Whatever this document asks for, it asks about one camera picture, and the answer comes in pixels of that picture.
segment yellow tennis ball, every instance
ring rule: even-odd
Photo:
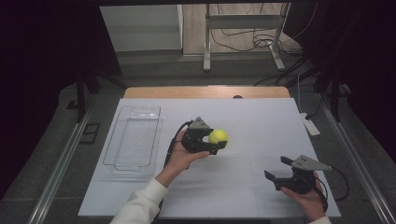
[[[222,129],[216,129],[208,136],[209,143],[217,144],[218,142],[227,141],[228,144],[228,134]]]

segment white table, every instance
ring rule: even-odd
[[[303,217],[299,205],[264,177],[290,177],[280,156],[300,155],[317,160],[310,139],[291,98],[269,99],[122,99],[123,105],[158,105],[162,128],[155,174],[163,168],[170,140],[179,126],[200,116],[211,128],[224,129],[229,144],[218,155],[195,161],[170,186],[161,218],[282,218]],[[115,120],[110,127],[114,128]],[[114,216],[130,194],[147,182],[111,181],[102,152],[79,210],[80,216]],[[340,217],[329,191],[327,216]]]

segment clear plastic container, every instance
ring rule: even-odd
[[[113,175],[147,177],[154,173],[160,132],[158,106],[126,105],[116,116],[103,164]]]

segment white wall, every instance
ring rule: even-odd
[[[115,51],[181,49],[180,8],[101,7]]]

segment hand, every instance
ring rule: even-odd
[[[317,180],[317,188],[322,191],[321,185]],[[323,211],[323,204],[316,192],[313,190],[309,191],[306,194],[299,194],[291,189],[287,189],[282,187],[280,190],[284,192],[286,195],[291,197],[294,201],[296,201],[304,210],[308,220],[310,222],[320,219],[321,217],[325,216]]]
[[[189,168],[193,161],[210,155],[210,152],[208,151],[190,153],[186,148],[184,148],[180,141],[185,132],[186,130],[183,130],[177,136],[169,162],[156,177],[158,182],[166,188],[181,172]]]

